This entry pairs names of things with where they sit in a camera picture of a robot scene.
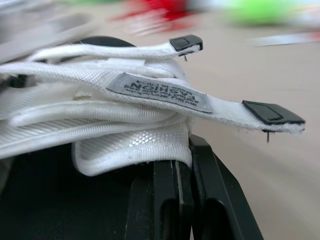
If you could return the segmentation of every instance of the green object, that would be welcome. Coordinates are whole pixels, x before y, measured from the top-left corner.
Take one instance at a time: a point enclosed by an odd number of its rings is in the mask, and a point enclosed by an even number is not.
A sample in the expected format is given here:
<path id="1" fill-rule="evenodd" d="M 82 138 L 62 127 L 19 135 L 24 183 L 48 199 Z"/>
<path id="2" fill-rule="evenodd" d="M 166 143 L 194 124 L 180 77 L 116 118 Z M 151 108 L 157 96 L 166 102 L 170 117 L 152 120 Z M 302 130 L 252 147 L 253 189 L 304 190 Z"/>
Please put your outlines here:
<path id="1" fill-rule="evenodd" d="M 238 23 L 277 24 L 286 17 L 286 5 L 283 0 L 233 0 L 229 13 L 229 17 Z"/>

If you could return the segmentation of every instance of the blurred background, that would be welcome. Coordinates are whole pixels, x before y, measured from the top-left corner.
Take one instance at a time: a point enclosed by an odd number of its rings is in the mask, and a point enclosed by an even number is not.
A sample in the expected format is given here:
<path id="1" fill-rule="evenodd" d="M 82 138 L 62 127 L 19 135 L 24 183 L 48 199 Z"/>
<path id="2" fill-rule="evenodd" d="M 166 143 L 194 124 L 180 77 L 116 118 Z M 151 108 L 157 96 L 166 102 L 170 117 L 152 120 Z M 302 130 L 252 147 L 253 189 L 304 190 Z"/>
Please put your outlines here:
<path id="1" fill-rule="evenodd" d="M 137 46 L 201 37 L 204 51 L 179 59 L 195 89 L 276 103 L 307 124 L 269 143 L 263 132 L 204 120 L 193 133 L 238 179 L 265 240 L 317 240 L 319 29 L 320 0 L 0 0 L 0 62 L 87 35 Z"/>

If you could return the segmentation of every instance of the white fabric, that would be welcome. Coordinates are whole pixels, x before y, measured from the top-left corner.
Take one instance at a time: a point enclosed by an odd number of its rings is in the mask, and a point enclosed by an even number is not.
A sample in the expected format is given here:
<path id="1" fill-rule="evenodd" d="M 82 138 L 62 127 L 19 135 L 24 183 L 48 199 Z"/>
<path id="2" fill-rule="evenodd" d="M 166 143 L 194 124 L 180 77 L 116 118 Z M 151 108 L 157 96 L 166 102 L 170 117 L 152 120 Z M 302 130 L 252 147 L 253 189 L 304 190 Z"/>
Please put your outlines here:
<path id="1" fill-rule="evenodd" d="M 265 125 L 241 103 L 213 96 L 205 103 L 212 112 L 203 112 L 108 89 L 114 81 L 121 84 L 124 78 L 133 77 L 195 91 L 171 58 L 181 53 L 169 43 L 136 48 L 60 46 L 40 51 L 25 62 L 1 65 L 0 74 L 28 75 L 33 84 L 8 87 L 0 93 L 0 159 L 74 143 L 75 166 L 93 176 L 158 160 L 191 166 L 188 134 L 194 117 L 247 129 L 304 130 L 298 124 Z M 30 62 L 58 62 L 74 56 L 81 57 L 57 64 Z"/>
<path id="2" fill-rule="evenodd" d="M 65 57 L 75 56 L 97 56 L 108 58 L 137 58 L 137 59 L 157 59 L 163 60 L 173 58 L 182 54 L 198 52 L 199 46 L 191 46 L 177 52 L 169 43 L 155 46 L 141 47 L 107 47 L 89 44 L 63 45 L 41 50 L 28 58 L 28 61 L 41 61 L 45 59 L 59 60 Z"/>

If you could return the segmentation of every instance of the gray label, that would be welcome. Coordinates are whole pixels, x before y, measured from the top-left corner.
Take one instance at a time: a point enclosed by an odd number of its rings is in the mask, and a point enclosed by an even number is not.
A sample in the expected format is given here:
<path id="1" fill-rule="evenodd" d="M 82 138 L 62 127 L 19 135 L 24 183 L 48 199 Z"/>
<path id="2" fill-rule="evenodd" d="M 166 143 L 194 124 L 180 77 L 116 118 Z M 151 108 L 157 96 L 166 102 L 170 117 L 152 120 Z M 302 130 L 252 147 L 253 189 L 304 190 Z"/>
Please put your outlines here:
<path id="1" fill-rule="evenodd" d="M 123 73 L 110 82 L 106 89 L 118 94 L 168 102 L 199 112 L 212 113 L 205 93 L 169 82 Z"/>

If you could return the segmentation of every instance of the black fabric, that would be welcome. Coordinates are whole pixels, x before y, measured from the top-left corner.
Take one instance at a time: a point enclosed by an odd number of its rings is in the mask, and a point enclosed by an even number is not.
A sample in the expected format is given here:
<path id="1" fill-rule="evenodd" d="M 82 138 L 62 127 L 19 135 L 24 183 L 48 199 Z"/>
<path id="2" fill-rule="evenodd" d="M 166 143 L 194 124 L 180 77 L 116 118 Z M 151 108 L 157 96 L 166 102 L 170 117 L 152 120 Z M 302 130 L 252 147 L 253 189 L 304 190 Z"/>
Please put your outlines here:
<path id="1" fill-rule="evenodd" d="M 124 239 L 137 168 L 79 173 L 70 145 L 19 156 L 0 199 L 4 240 Z"/>

